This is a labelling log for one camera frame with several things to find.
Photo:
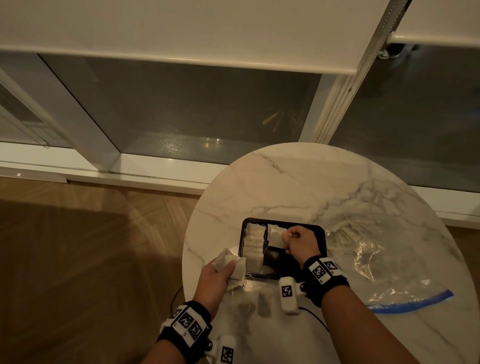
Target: window pane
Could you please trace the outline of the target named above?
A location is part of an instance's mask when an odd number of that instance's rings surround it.
[[[70,145],[58,135],[49,125],[45,124],[19,99],[12,95],[5,87],[0,85],[0,106],[11,116],[20,121],[27,128],[32,130],[39,138],[47,142],[49,146],[60,146],[70,148]],[[38,144],[38,142],[14,124],[8,121],[0,110],[0,141],[20,144]]]
[[[298,141],[320,75],[42,55],[122,153],[231,163]]]
[[[480,49],[416,48],[374,62],[330,144],[408,184],[480,192]]]

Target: wrist strap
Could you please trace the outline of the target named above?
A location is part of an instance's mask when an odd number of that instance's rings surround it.
[[[163,322],[157,341],[170,341],[187,364],[193,364],[204,356],[211,331],[208,310],[196,301],[188,301],[178,306]]]
[[[303,265],[305,292],[315,306],[322,307],[325,294],[336,286],[348,286],[342,270],[330,258],[313,256]]]

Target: herringbone wood floor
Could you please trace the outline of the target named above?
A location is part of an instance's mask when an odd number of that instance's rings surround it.
[[[197,200],[0,178],[0,363],[140,362],[182,284]],[[451,232],[478,292],[480,231]]]

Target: marble table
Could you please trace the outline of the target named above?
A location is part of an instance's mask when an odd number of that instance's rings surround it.
[[[422,257],[428,277],[455,296],[413,313],[378,315],[421,363],[477,363],[480,319],[464,258],[432,209],[383,167],[352,152],[313,143],[268,146],[225,168],[200,198],[183,248],[185,298],[193,297],[202,266],[224,248],[238,253],[247,217],[322,226],[339,213],[394,216]],[[351,281],[360,295],[361,285]],[[272,294],[260,294],[259,289]],[[300,304],[320,318],[306,298]],[[214,335],[238,339],[239,363],[338,363],[330,336],[308,313],[281,312],[277,281],[248,281],[227,293]]]

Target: black tray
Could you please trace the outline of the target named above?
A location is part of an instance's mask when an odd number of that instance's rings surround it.
[[[310,229],[315,234],[318,243],[318,249],[322,256],[327,256],[327,246],[325,241],[325,231],[318,225],[300,224],[296,222],[278,221],[278,220],[265,220],[262,218],[246,218],[241,225],[239,256],[243,256],[243,238],[245,236],[245,228],[248,223],[260,224],[268,226],[278,225],[281,228],[288,229],[292,226],[300,225],[307,229]],[[293,277],[296,282],[303,282],[303,274],[300,269],[300,264],[291,256],[285,253],[284,249],[266,247],[267,245],[267,233],[268,229],[265,229],[264,234],[264,264],[262,273],[252,273],[252,276],[267,279],[280,279],[282,277]]]

